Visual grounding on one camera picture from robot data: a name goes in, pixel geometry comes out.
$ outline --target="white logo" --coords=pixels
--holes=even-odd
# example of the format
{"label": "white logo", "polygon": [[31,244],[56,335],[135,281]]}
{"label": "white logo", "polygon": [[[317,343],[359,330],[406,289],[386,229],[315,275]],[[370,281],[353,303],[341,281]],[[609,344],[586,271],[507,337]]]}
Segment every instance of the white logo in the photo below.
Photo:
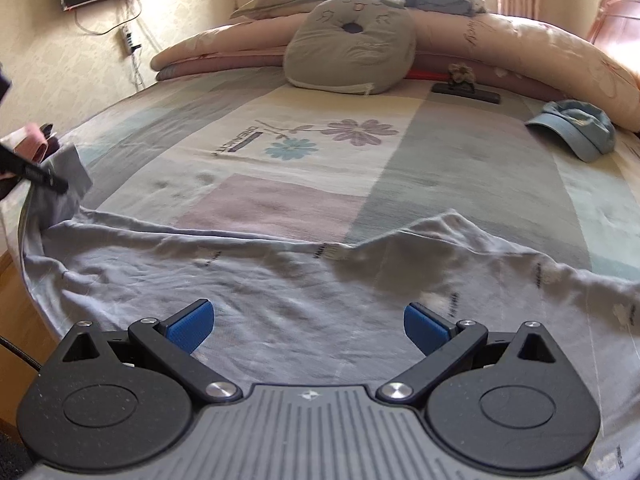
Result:
{"label": "white logo", "polygon": [[302,397],[305,400],[314,400],[320,397],[320,394],[314,390],[307,390],[303,394],[300,394],[300,397]]}

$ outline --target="silver bolt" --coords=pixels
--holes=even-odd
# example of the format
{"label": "silver bolt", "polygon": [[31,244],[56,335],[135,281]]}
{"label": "silver bolt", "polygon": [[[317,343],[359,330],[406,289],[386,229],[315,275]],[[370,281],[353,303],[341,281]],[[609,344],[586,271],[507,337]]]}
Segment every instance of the silver bolt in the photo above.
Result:
{"label": "silver bolt", "polygon": [[235,384],[218,381],[217,383],[208,384],[205,391],[209,397],[226,399],[228,397],[233,397],[238,391],[238,387]]}
{"label": "silver bolt", "polygon": [[380,388],[380,393],[387,399],[406,399],[414,392],[414,389],[404,383],[387,383]]}

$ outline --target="animal-shaped cushion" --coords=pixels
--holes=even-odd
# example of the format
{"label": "animal-shaped cushion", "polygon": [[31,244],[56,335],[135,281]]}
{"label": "animal-shaped cushion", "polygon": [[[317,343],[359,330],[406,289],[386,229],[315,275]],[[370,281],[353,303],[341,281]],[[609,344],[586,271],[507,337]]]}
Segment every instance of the animal-shaped cushion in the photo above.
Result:
{"label": "animal-shaped cushion", "polygon": [[328,0],[287,46],[292,85],[345,94],[377,94],[399,82],[415,56],[415,25],[402,0]]}

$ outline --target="blue cap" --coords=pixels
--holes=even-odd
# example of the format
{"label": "blue cap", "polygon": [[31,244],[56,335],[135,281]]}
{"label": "blue cap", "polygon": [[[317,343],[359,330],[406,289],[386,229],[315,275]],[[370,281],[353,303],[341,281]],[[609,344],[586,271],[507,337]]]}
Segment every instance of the blue cap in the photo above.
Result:
{"label": "blue cap", "polygon": [[616,145],[616,129],[606,113],[582,101],[547,103],[540,115],[525,124],[555,131],[584,162],[612,152]]}

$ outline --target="gray blanket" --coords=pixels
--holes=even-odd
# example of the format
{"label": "gray blanket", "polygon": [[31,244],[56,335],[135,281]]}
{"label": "gray blanket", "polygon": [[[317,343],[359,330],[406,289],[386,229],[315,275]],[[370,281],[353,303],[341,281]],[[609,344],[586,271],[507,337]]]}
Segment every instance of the gray blanket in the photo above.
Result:
{"label": "gray blanket", "polygon": [[31,191],[22,246],[31,294],[64,320],[56,332],[87,318],[120,329],[208,298],[216,328],[196,356],[243,388],[376,387],[422,357],[402,331],[411,301],[494,331],[535,319],[601,409],[588,471],[640,473],[637,284],[557,264],[455,212],[354,245],[149,224],[80,208],[91,183],[75,149],[53,164],[73,187],[62,198]]}

